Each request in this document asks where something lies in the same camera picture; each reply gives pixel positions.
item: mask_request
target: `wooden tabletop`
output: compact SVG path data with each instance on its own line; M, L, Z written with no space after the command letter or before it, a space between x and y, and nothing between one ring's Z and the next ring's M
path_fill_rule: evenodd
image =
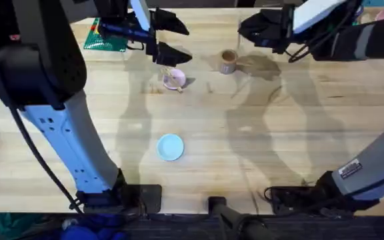
M306 58L289 64L286 56L238 36L239 22L258 9L174 12L190 36L162 31L158 38L193 54L178 66L188 78L183 94L164 88L160 67L142 51L83 51L85 92L103 144L129 183L163 186L162 212L204 213L208 196L222 195L242 213L270 214L259 191L312 185L384 132L384 60ZM91 22L72 25L81 48ZM224 49L240 56L242 66L234 74L217 71ZM75 194L54 150L34 126L27 128ZM164 162L156 154L156 142L166 133L185 142L177 161ZM0 211L68 212L68 205L0 102ZM384 215L384 199L359 214Z

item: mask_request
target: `sticker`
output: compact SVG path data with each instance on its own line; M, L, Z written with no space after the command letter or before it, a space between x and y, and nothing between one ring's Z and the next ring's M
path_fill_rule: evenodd
M339 169L339 174L342 179L346 179L347 177L350 177L352 174L358 172L363 168L362 164L359 162L358 159L354 159L350 162L348 162L345 166L341 167Z

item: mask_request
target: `cable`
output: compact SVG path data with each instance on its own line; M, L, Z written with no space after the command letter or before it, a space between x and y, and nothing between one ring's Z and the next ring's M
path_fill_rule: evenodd
M345 22L348 20L348 18L351 16L351 14L353 13L353 11L349 11L346 16L340 21L340 23L333 29L333 30L328 30L326 32L324 32L323 34L321 35L318 35L316 37L314 37L313 39L311 39L308 43L306 43L306 45L302 46L302 48L300 48L298 51L296 51L292 56L290 56L290 59L288 60L289 63L294 63L304 57L306 57L308 54L312 53L314 50L318 49L322 44L324 44L330 37L332 37L334 34L336 34L339 29L345 24ZM318 40L320 37L322 37L322 40L320 40L317 44L315 44L314 46L310 46L314 41ZM298 54L300 52L302 52L306 47L309 47L308 50L303 53L302 55L299 55Z
M141 43L141 48L138 48L138 47L130 47L130 46L128 46L128 44L126 44L125 46L126 46L126 48L129 49L129 50L144 50L144 49L145 49L145 45L144 45L143 43Z
M284 53L287 54L289 57L292 57L292 54L289 53L287 50L285 50Z

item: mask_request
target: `small plate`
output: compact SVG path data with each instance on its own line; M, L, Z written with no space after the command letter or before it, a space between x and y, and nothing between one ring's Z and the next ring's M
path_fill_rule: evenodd
M158 140L158 156L166 161L174 161L182 156L185 150L183 140L176 134L166 134Z

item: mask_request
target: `blue object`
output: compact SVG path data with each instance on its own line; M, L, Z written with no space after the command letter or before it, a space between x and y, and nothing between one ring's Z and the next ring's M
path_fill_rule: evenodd
M364 0L363 5L366 7L384 7L384 0Z
M158 156L166 161L178 159L185 150L185 145L176 134L166 134L158 140Z

